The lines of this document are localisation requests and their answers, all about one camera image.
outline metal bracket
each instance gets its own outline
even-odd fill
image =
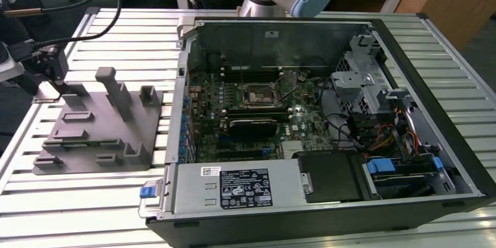
[[[177,20],[177,37],[183,40],[189,36],[186,34],[194,29],[194,17],[179,17]]]
[[[337,95],[345,102],[354,102],[358,98],[361,88],[366,85],[373,85],[373,80],[369,76],[350,71],[333,72],[330,74],[330,80]]]
[[[403,98],[409,97],[409,92],[405,89],[381,90],[377,94],[378,109],[390,109],[391,103],[398,103]]]

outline black plastic cover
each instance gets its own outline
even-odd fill
[[[361,164],[363,156],[353,151],[297,152],[299,170],[309,176],[313,192],[307,203],[371,200]]]

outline aluminum table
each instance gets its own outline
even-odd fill
[[[74,36],[98,33],[114,9],[85,15]],[[182,16],[234,16],[231,10],[123,9],[109,34],[70,43],[66,81],[93,81],[95,69],[111,66],[127,90],[153,85],[165,92],[155,133],[153,168],[138,172],[35,176],[41,150],[62,101],[31,105],[0,159],[0,247],[167,247],[137,215],[139,186],[163,174],[177,20]],[[407,14],[323,13],[319,17],[381,18],[430,87],[478,159],[496,178],[496,94],[427,19]],[[398,85],[401,78],[389,69]],[[398,232],[375,232],[229,247],[494,247],[496,207],[457,213]]]

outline warning label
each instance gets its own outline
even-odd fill
[[[222,209],[271,206],[269,170],[221,171],[219,201]]]

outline blue tab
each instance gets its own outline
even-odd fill
[[[434,158],[431,158],[431,161],[433,161],[433,165],[437,168],[437,171],[441,170],[443,168],[441,159],[438,157],[434,157]]]
[[[374,174],[375,172],[395,171],[391,160],[386,158],[371,159],[370,162],[366,163],[366,168],[369,169],[370,174]]]
[[[155,187],[141,187],[139,198],[147,199],[150,197],[155,197]]]
[[[371,161],[366,163],[366,168],[369,169],[370,174],[374,174],[377,172],[377,168],[374,167],[374,164]]]

